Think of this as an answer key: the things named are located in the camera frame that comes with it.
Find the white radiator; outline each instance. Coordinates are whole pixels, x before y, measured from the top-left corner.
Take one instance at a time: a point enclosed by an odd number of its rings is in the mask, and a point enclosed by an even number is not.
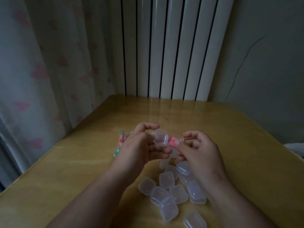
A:
[[[109,0],[116,92],[208,98],[233,0]]]

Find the tabletop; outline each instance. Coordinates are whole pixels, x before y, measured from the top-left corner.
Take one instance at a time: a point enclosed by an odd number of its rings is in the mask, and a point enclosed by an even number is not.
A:
[[[121,95],[105,100],[0,195],[0,227],[46,226],[108,168],[119,130],[132,130],[139,122],[158,123],[174,134],[205,131],[218,144],[228,176],[242,194],[279,227],[303,227],[304,162],[244,114],[226,103]],[[145,176],[158,184],[162,172],[159,160],[146,164],[125,191],[112,227],[184,227],[183,217],[194,209],[208,228],[221,227],[209,202],[181,204],[179,215],[164,223],[137,188]]]

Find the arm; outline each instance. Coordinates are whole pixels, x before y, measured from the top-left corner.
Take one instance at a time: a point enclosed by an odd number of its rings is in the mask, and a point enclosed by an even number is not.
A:
[[[125,189],[154,159],[167,159],[172,150],[156,146],[145,130],[159,125],[140,123],[126,139],[110,168],[63,209],[49,224],[52,227],[109,227]]]
[[[183,134],[177,141],[179,160],[188,160],[194,176],[218,212],[224,227],[266,228],[276,225],[229,181],[217,145],[201,131]]]

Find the gray wall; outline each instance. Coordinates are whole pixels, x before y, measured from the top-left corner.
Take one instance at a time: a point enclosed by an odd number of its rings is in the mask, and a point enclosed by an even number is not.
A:
[[[234,0],[208,100],[304,142],[304,0]]]

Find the floral curtain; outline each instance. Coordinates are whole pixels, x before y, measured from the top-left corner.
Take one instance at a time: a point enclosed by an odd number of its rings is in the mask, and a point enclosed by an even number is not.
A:
[[[16,165],[11,180],[115,93],[105,9],[105,0],[0,0],[0,169]]]

